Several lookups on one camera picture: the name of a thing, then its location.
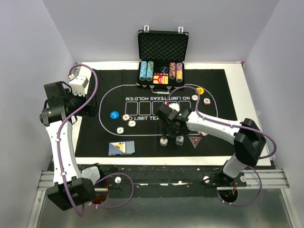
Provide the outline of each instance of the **blue poker chip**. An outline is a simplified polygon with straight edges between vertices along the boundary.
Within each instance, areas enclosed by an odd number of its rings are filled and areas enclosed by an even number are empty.
[[[117,111],[113,111],[110,114],[111,119],[116,120],[119,117],[119,113]]]

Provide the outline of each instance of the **yellow poker chip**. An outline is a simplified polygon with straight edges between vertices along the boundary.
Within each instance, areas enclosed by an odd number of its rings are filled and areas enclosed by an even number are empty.
[[[203,88],[200,88],[200,87],[197,87],[196,88],[199,92],[200,95],[202,95],[204,93],[204,89]]]

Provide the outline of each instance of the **case lid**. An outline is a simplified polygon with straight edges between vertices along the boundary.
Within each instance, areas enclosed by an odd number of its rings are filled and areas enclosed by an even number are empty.
[[[189,33],[180,28],[178,32],[139,30],[139,58],[153,62],[184,61]]]

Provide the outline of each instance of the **stack of poker chips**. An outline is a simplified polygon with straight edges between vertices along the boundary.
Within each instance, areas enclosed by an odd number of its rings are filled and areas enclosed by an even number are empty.
[[[153,80],[153,67],[154,67],[154,63],[152,61],[149,61],[147,68],[147,76],[146,76],[148,82]]]
[[[169,78],[175,79],[175,75],[176,75],[176,64],[172,62],[170,63]]]
[[[176,64],[176,81],[182,82],[182,63]]]
[[[146,80],[146,75],[147,75],[147,62],[142,61],[141,70],[139,72],[139,80],[141,80],[141,81]]]

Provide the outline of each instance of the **white table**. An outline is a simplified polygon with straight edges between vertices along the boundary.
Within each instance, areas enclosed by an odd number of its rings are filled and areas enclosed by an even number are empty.
[[[84,63],[96,70],[135,70],[138,69],[138,62],[93,62]],[[234,108],[237,114],[237,119],[242,121],[245,118],[250,118],[256,122],[261,129],[258,121],[258,116],[255,111],[253,101],[250,96],[249,88],[245,79],[241,63],[185,63],[185,69],[224,69],[228,85],[230,88]],[[91,71],[85,67],[80,68],[79,75],[91,77]],[[76,148],[81,117],[73,125],[73,146]],[[265,147],[262,151],[262,156],[267,155],[268,148]],[[223,165],[230,156],[201,156],[201,157],[151,157],[151,158],[131,158],[131,157],[103,157],[103,158],[77,158],[77,164],[93,164],[100,163],[101,165],[182,165],[182,166],[213,166]],[[270,166],[270,159],[262,159],[258,161],[259,166]]]

